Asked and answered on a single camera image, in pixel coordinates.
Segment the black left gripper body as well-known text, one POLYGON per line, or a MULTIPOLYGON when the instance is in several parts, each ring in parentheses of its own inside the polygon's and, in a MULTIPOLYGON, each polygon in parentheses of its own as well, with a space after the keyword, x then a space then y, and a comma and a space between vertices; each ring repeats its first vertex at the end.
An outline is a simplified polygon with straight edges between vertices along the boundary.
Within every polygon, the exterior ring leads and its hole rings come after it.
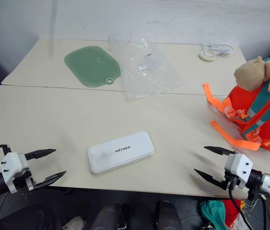
POLYGON ((18 172, 14 175, 13 184, 16 191, 19 189, 27 189, 29 191, 36 189, 36 183, 30 169, 18 172))

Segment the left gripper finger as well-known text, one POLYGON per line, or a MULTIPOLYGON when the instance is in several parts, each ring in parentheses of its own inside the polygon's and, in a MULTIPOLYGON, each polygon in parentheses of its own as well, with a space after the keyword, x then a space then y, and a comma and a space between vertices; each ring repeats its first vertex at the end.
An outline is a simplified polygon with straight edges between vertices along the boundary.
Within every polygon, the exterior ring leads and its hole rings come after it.
POLYGON ((45 178, 45 180, 43 182, 36 184, 35 187, 36 188, 47 187, 47 186, 53 184, 54 182, 56 182, 58 179, 60 179, 66 172, 67 171, 55 173, 55 174, 45 178))
POLYGON ((40 150, 35 150, 32 152, 26 153, 24 156, 27 160, 38 159, 38 158, 47 156, 55 151, 56 149, 40 149, 40 150))

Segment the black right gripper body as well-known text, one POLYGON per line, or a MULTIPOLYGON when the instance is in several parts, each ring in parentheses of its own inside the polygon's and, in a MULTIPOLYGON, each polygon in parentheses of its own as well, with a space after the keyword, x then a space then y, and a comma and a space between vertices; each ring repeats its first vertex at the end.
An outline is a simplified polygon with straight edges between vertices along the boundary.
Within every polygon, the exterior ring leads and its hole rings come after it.
POLYGON ((233 190, 236 185, 237 185, 237 176, 234 174, 226 173, 222 188, 224 190, 226 189, 233 190))

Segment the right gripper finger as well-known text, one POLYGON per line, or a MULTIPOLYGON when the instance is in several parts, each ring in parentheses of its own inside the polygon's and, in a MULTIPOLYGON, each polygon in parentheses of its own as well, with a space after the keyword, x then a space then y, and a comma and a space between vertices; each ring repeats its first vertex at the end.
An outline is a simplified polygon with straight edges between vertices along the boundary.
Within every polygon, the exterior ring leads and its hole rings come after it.
POLYGON ((219 155, 229 156, 230 154, 236 154, 235 151, 224 149, 222 147, 204 146, 204 148, 219 155))
POLYGON ((223 189, 226 190, 226 181, 217 181, 215 180, 211 175, 202 172, 200 170, 194 169, 204 180, 206 180, 207 182, 223 189))

